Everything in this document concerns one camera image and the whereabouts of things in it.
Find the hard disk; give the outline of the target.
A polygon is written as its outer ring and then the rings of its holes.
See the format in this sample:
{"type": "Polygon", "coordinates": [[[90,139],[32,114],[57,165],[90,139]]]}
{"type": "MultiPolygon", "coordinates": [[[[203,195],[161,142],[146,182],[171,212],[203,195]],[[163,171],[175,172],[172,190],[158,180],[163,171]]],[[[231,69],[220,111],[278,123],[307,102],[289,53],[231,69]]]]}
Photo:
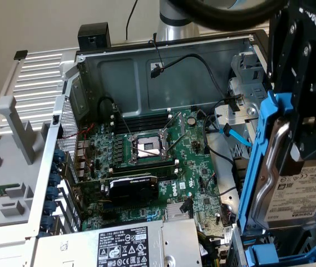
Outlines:
{"type": "Polygon", "coordinates": [[[301,117],[291,93],[261,102],[238,220],[244,235],[316,227],[316,117],[301,117]]]}

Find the blue disk caddy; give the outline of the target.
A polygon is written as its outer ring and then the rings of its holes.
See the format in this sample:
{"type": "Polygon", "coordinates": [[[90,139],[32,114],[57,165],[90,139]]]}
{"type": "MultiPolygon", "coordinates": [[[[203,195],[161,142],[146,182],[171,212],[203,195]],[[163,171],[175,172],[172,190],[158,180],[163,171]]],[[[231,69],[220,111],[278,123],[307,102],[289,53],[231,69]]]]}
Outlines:
{"type": "Polygon", "coordinates": [[[316,264],[316,246],[307,253],[278,257],[273,244],[253,245],[245,251],[248,267],[292,267],[316,264]]]}

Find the silver metal drive cage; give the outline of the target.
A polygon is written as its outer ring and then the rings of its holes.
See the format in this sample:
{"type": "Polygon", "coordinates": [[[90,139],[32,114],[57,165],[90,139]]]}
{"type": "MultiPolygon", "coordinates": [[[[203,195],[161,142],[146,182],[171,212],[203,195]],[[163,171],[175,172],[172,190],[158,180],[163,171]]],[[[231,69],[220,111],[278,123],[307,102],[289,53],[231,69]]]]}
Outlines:
{"type": "Polygon", "coordinates": [[[267,97],[263,86],[263,65],[254,52],[234,56],[231,68],[235,74],[229,80],[231,99],[215,108],[219,130],[238,143],[252,147],[255,140],[260,104],[267,97]]]}

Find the black plastic air shroud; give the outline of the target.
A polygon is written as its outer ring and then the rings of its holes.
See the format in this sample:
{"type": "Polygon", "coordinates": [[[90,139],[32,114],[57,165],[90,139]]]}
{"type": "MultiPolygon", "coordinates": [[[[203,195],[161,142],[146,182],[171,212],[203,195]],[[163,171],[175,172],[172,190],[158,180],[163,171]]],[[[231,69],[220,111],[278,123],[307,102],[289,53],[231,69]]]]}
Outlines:
{"type": "Polygon", "coordinates": [[[234,178],[234,183],[235,187],[238,193],[238,197],[241,196],[241,190],[243,187],[242,183],[242,178],[240,174],[240,167],[243,166],[243,158],[242,157],[234,157],[233,158],[233,168],[232,168],[232,173],[233,173],[233,178],[234,178]]]}

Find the open PC case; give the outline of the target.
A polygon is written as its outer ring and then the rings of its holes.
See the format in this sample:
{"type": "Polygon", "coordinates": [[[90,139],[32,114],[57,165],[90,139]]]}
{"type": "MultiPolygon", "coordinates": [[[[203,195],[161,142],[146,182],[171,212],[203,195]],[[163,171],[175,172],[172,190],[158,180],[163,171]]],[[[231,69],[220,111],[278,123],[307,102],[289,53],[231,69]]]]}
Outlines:
{"type": "MultiPolygon", "coordinates": [[[[235,76],[231,62],[234,56],[244,52],[254,52],[258,56],[265,72],[263,86],[266,93],[274,92],[274,84],[268,79],[264,48],[256,34],[173,42],[151,39],[146,44],[80,52],[77,55],[74,70],[65,79],[63,94],[56,101],[46,140],[36,202],[33,204],[34,211],[39,214],[39,223],[37,236],[33,239],[35,247],[31,267],[40,238],[85,232],[81,229],[83,216],[73,194],[73,187],[79,182],[75,163],[77,144],[84,129],[110,119],[114,112],[113,103],[118,105],[124,118],[182,110],[201,111],[207,123],[207,128],[203,130],[205,148],[209,150],[219,177],[218,189],[228,191],[221,200],[234,215],[231,231],[237,226],[244,235],[238,220],[240,197],[232,168],[233,158],[242,157],[240,174],[244,186],[252,147],[222,134],[214,115],[216,107],[231,99],[228,83],[235,76]],[[55,149],[65,152],[59,174],[61,183],[57,185],[57,209],[51,215],[54,217],[53,227],[41,231],[40,221],[44,215],[43,205],[55,149]]],[[[298,65],[291,66],[288,57],[284,71],[287,80],[283,82],[284,91],[279,93],[291,93],[293,97],[298,65]]],[[[232,232],[227,244],[218,244],[199,234],[197,227],[196,231],[202,267],[227,267],[232,232]]]]}

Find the silver socket cover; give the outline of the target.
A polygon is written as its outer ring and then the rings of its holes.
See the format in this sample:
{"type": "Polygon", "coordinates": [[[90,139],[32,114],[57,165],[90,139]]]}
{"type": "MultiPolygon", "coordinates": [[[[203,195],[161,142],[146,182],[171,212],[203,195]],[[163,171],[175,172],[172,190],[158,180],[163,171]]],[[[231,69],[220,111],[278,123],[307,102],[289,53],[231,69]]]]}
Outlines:
{"type": "Polygon", "coordinates": [[[165,134],[167,129],[168,129],[168,127],[173,125],[176,122],[180,126],[180,131],[181,131],[181,136],[180,137],[185,136],[186,135],[185,123],[184,123],[184,118],[183,118],[183,115],[182,115],[181,111],[176,113],[175,115],[173,115],[173,117],[171,119],[169,119],[168,123],[162,129],[159,130],[159,135],[162,136],[163,134],[165,134]]]}

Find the green motherboard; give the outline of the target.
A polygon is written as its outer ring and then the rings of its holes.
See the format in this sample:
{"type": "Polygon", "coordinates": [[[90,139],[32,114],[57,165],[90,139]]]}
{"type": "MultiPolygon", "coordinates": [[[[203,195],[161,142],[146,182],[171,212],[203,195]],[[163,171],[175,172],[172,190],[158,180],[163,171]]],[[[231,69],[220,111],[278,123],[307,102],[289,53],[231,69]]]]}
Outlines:
{"type": "MultiPolygon", "coordinates": [[[[83,231],[158,220],[172,222],[166,220],[167,204],[182,202],[180,210],[188,212],[189,219],[195,221],[199,234],[218,244],[228,243],[234,215],[223,206],[221,199],[228,195],[228,191],[218,189],[219,177],[214,170],[209,150],[205,148],[203,130],[207,128],[207,123],[204,122],[201,111],[181,112],[186,135],[180,137],[181,131],[177,122],[167,129],[167,160],[179,161],[179,174],[158,177],[159,197],[147,204],[85,204],[74,195],[83,216],[83,231]],[[196,119],[195,126],[187,124],[189,117],[196,119]]],[[[75,159],[78,183],[112,179],[114,177],[109,173],[114,167],[137,165],[129,163],[129,135],[117,135],[106,128],[104,123],[84,129],[80,134],[75,159]]],[[[160,160],[144,159],[138,164],[150,161],[160,160]]]]}

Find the black RAM slot bank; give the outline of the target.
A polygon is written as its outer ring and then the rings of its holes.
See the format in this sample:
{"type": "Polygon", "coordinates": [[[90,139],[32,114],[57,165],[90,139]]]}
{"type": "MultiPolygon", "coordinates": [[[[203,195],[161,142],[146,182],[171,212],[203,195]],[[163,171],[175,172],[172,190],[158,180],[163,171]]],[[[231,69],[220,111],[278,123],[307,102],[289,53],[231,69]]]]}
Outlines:
{"type": "MultiPolygon", "coordinates": [[[[125,121],[131,133],[158,130],[163,128],[168,123],[169,114],[165,112],[144,116],[127,117],[125,118],[125,121]]],[[[104,126],[117,135],[128,133],[124,123],[121,120],[121,117],[117,112],[113,112],[111,114],[110,119],[104,123],[104,126]]]]}
{"type": "Polygon", "coordinates": [[[177,159],[166,161],[150,161],[144,164],[130,165],[125,167],[114,167],[109,173],[111,177],[126,177],[148,174],[159,178],[178,175],[180,163],[177,159]]]}

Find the blue drive caddy brackets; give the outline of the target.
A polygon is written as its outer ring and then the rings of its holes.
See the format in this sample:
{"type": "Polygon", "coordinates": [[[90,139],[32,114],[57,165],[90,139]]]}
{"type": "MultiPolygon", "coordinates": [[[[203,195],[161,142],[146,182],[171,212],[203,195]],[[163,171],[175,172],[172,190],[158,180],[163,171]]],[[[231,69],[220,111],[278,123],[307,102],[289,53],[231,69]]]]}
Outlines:
{"type": "MultiPolygon", "coordinates": [[[[316,229],[301,228],[286,231],[264,231],[261,235],[246,236],[234,226],[227,255],[227,267],[248,267],[245,251],[253,245],[273,244],[278,257],[307,253],[316,246],[316,229]]],[[[316,267],[316,264],[305,264],[292,267],[316,267]]]]}

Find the CPU socket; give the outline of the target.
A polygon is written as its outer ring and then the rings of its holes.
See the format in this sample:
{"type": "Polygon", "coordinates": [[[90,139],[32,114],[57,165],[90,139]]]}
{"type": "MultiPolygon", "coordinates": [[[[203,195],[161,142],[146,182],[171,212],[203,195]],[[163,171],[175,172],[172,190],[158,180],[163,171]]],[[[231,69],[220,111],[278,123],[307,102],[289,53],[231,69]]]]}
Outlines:
{"type": "Polygon", "coordinates": [[[130,135],[127,138],[131,152],[129,163],[138,164],[144,159],[167,160],[169,158],[167,136],[167,130],[164,129],[130,135]]]}

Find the thin locking lever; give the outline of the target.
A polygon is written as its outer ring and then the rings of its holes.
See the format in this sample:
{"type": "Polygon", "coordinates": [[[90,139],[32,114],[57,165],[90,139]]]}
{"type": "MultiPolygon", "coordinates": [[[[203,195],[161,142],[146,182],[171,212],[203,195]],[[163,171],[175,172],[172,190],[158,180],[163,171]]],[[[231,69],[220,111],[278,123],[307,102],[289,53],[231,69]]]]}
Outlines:
{"type": "Polygon", "coordinates": [[[113,103],[113,104],[112,104],[112,107],[113,107],[113,111],[114,111],[114,112],[117,112],[117,113],[119,114],[119,116],[121,117],[122,122],[124,123],[124,125],[125,125],[125,127],[126,127],[128,133],[129,133],[130,136],[131,136],[132,133],[131,133],[131,131],[130,131],[130,129],[129,129],[129,127],[128,127],[128,125],[127,125],[127,123],[126,123],[124,117],[123,117],[123,115],[121,114],[121,112],[120,112],[120,110],[119,110],[119,108],[118,108],[118,105],[115,104],[115,103],[113,103]]]}

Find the silver finned heat sink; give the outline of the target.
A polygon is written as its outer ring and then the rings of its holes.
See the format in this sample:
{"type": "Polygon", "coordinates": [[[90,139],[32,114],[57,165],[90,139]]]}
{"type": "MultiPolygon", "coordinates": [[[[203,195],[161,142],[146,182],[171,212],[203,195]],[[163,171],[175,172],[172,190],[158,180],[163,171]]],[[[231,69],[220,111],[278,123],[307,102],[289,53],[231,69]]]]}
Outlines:
{"type": "Polygon", "coordinates": [[[189,219],[188,212],[184,213],[180,210],[182,202],[167,204],[166,207],[166,220],[167,221],[177,221],[189,219]]]}

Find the black block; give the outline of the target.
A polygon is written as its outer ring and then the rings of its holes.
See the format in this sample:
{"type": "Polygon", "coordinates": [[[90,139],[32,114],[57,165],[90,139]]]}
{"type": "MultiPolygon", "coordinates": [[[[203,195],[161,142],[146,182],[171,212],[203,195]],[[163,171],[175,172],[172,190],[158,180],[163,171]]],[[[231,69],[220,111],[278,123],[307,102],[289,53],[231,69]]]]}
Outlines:
{"type": "Polygon", "coordinates": [[[77,39],[80,51],[94,51],[111,47],[107,22],[81,25],[77,39]]]}

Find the black graphics card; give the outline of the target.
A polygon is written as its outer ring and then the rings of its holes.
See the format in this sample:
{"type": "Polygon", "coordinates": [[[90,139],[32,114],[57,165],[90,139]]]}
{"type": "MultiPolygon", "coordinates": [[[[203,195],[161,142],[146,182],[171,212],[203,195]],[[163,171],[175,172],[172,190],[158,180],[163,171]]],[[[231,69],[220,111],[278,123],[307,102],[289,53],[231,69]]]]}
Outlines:
{"type": "Polygon", "coordinates": [[[73,191],[85,204],[147,204],[159,197],[159,178],[141,174],[84,181],[74,186],[73,191]]]}

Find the silver power supply unit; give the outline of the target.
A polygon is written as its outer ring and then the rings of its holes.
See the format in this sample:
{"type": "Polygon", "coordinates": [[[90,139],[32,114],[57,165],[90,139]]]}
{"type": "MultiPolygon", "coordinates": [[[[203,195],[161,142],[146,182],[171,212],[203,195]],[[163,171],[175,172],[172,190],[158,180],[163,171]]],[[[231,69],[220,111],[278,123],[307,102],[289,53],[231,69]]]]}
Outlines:
{"type": "Polygon", "coordinates": [[[33,267],[202,267],[192,219],[152,221],[38,241],[33,267]]]}

